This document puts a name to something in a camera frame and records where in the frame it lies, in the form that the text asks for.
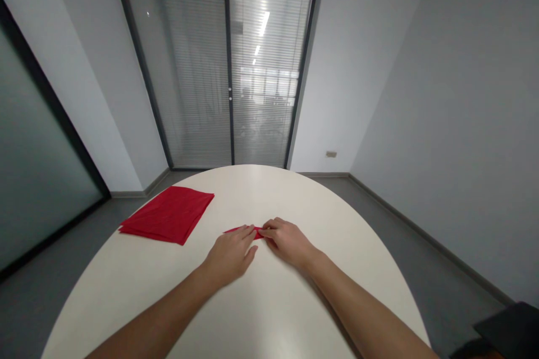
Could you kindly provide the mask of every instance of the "red napkin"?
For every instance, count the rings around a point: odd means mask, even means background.
[[[239,229],[239,227],[235,227],[233,229],[227,230],[225,233],[231,233],[231,232],[236,231],[238,229]],[[255,226],[254,229],[257,231],[257,235],[254,236],[255,240],[258,240],[259,238],[264,238],[264,236],[261,236],[260,233],[258,232],[259,230],[262,230],[262,227],[256,227]]]
[[[171,186],[125,220],[120,233],[184,245],[214,196]]]

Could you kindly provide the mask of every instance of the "table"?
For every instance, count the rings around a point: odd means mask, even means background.
[[[185,246],[115,232],[67,299],[43,358],[79,358],[184,279],[215,239],[242,224],[279,216],[371,292],[429,344],[412,294],[378,236],[350,205],[300,174],[234,165],[175,186],[211,192]],[[247,273],[196,315],[169,357],[346,358],[344,337],[309,284],[263,240]]]

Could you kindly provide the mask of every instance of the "ceiling light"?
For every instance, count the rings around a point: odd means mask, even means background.
[[[264,13],[264,19],[262,20],[262,28],[260,28],[260,35],[259,36],[264,36],[264,31],[266,30],[266,25],[268,24],[269,17],[270,17],[270,12],[266,11]]]

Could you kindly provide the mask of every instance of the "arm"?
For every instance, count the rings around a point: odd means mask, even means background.
[[[164,358],[204,304],[222,287],[241,277],[254,259],[253,226],[222,234],[205,261],[153,306],[147,308],[88,359]]]
[[[329,301],[365,359],[437,358],[395,314],[350,279],[294,224],[269,220],[259,233],[284,261],[305,272]]]

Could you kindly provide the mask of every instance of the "gray floor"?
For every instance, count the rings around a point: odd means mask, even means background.
[[[170,173],[155,193],[194,173]],[[471,324],[502,305],[346,178],[316,178],[372,226],[408,282],[442,357],[475,337]],[[0,285],[0,357],[39,358],[79,276],[118,225],[146,199],[114,199]]]

